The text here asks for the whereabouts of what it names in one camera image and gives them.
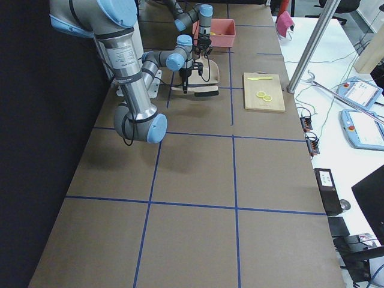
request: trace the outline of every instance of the white table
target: white table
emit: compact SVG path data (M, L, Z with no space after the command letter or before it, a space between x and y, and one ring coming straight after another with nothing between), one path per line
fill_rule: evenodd
M293 21L295 23L292 34L293 39L290 41L280 40L281 51L290 78L297 66L297 63L291 62L300 60L317 19L293 18ZM372 80L369 74L358 74L354 68L350 69L349 73L349 67L352 66L351 63L353 63L355 57L356 52L353 44L349 41L342 27L337 20L331 20L311 62L344 59L331 63L310 63L308 69L315 74L316 81L327 88L333 88L352 76ZM303 75L302 81L296 88L295 97L298 100L310 103L316 109L317 114L312 117L312 125L313 132L320 136L320 155L314 156L312 165L314 168L331 169L339 199L346 199L350 202L351 209L339 215L343 216L350 234L370 233L373 235L370 225L355 200L351 187L384 164L384 152L351 147L340 125L340 111L351 108L338 100L333 103L328 120L325 122L332 95L318 87L308 88L309 84L305 83L303 79L309 77L307 73ZM380 97L379 101L384 102L383 97ZM306 104L303 104L303 106L308 108L312 114L314 113L311 106ZM374 105L372 110L384 115L384 107Z

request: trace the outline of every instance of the office chair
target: office chair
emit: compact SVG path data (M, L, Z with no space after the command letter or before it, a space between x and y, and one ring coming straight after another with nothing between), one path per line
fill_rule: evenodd
M315 7L324 8L326 0L319 0L320 5L315 5ZM360 0L341 0L335 13L350 13L360 6ZM308 18L319 18L320 15L305 15ZM337 19L341 22L341 25L345 25L347 23L347 19L340 18L337 16L332 17L333 19Z

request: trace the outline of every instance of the dark wall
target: dark wall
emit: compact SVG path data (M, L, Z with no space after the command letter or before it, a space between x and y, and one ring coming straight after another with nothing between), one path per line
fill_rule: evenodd
M0 287L27 287L109 84L49 2L0 4Z

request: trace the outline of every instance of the pink basket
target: pink basket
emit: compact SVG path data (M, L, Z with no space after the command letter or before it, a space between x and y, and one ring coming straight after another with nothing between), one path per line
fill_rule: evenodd
M199 22L193 23L194 39L199 34ZM235 21L233 19L212 19L211 40L214 47L232 47L236 37Z

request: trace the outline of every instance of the wooden cutting board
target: wooden cutting board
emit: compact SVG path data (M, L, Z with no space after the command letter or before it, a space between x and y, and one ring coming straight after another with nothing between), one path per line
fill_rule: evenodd
M248 78L271 77L269 80L250 80ZM258 92L271 97L258 97ZM247 110L285 112L280 78L277 74L244 73L244 103Z

